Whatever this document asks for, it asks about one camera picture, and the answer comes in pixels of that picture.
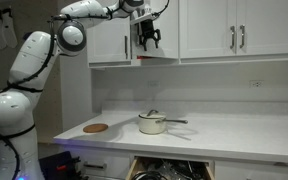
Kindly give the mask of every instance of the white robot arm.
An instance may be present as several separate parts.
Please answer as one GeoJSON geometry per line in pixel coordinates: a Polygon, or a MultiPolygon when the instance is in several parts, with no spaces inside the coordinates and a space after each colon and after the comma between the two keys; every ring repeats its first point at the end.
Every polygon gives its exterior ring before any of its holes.
{"type": "Polygon", "coordinates": [[[44,179],[38,163],[32,111],[55,59],[58,55],[74,56],[83,50],[85,28],[128,17],[138,8],[145,8],[143,0],[118,0],[109,7],[102,7],[95,0],[79,1],[51,18],[50,34],[37,31],[25,41],[10,70],[8,86],[0,91],[0,180],[44,179]],[[64,22],[57,35],[53,32],[53,21],[64,22]]]}

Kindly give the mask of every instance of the white saucepan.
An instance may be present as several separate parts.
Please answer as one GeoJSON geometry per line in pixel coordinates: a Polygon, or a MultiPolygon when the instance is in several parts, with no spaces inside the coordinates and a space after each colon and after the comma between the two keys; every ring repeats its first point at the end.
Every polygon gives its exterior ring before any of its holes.
{"type": "Polygon", "coordinates": [[[166,122],[177,122],[187,124],[186,120],[168,120],[166,114],[151,110],[148,113],[138,115],[140,117],[139,129],[145,134],[159,134],[166,130],[166,122]]]}

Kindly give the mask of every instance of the white countertop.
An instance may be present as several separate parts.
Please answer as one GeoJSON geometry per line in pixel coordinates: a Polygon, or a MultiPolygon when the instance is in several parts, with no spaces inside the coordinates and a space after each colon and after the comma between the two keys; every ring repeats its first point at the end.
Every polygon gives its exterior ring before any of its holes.
{"type": "MultiPolygon", "coordinates": [[[[284,111],[288,108],[288,104],[264,106],[283,108],[284,111]]],[[[158,135],[146,135],[139,131],[139,111],[136,108],[121,111],[115,107],[54,139],[56,143],[63,145],[288,163],[288,111],[281,113],[277,110],[275,114],[272,111],[264,112],[261,105],[254,107],[261,109],[261,112],[186,112],[183,115],[182,111],[182,116],[178,119],[188,120],[189,123],[169,123],[168,131],[158,135]],[[106,123],[109,128],[94,134],[83,132],[85,126],[95,123],[106,123]]]]}

